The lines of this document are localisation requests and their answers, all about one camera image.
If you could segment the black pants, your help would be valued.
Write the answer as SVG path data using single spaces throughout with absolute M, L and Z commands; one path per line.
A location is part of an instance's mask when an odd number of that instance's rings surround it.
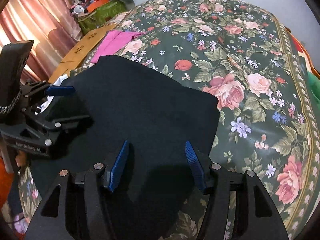
M 159 239 L 194 189 L 185 143 L 208 156 L 220 113 L 215 96 L 119 56 L 102 57 L 63 82 L 73 86 L 93 124 L 56 158 L 33 159 L 41 202 L 27 239 L 89 239 L 85 172 L 129 142 L 110 199 L 116 239 Z

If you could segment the white crumpled cloth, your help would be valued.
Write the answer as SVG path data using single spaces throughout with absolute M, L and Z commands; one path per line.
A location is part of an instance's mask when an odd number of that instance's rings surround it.
M 60 86 L 63 80 L 67 79 L 68 75 L 63 74 L 57 78 L 57 80 L 53 83 L 53 86 Z M 42 113 L 52 102 L 54 96 L 47 96 L 47 100 L 41 104 L 41 106 L 38 106 L 35 112 L 35 115 L 38 115 Z

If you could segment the wooden folding lap desk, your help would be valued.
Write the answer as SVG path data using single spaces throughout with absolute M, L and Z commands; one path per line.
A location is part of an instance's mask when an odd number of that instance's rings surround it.
M 115 27 L 116 24 L 112 23 L 89 31 L 61 60 L 48 82 L 54 83 L 61 75 L 69 75 L 71 70 L 78 68 L 87 54 L 104 38 L 108 31 Z

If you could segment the floral bed quilt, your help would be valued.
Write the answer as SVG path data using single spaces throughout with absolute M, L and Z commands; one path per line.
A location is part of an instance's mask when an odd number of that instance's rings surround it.
M 289 30 L 240 0 L 149 0 L 117 30 L 145 32 L 117 56 L 218 99 L 210 158 L 253 169 L 296 238 L 319 204 L 319 108 Z M 206 205 L 194 191 L 160 238 L 195 239 Z

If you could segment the pink striped curtain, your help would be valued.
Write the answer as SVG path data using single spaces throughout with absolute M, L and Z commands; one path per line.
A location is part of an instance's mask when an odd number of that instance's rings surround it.
M 74 0 L 9 0 L 1 12 L 1 46 L 33 41 L 22 80 L 48 80 L 82 38 L 71 15 Z

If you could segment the folded pink pants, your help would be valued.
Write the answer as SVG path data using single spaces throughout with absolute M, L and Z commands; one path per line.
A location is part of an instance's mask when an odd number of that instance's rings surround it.
M 113 55 L 118 50 L 127 45 L 134 38 L 145 34 L 145 32 L 130 32 L 130 31 L 119 31 L 112 30 L 107 33 L 101 44 L 98 46 L 91 63 L 97 63 L 99 57 Z

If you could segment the orange box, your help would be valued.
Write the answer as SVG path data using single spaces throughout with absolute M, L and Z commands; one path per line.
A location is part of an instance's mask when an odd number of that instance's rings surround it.
M 111 0 L 98 0 L 98 1 L 94 1 L 93 3 L 91 3 L 86 10 L 88 12 L 93 12 L 95 9 L 97 9 L 98 7 L 105 5 L 106 3 L 110 2 Z

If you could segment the green fabric storage box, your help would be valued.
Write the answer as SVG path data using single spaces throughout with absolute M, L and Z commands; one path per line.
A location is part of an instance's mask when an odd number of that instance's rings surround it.
M 82 33 L 85 35 L 89 31 L 103 27 L 106 22 L 125 11 L 126 7 L 124 3 L 112 0 L 84 16 L 75 16 L 75 18 Z

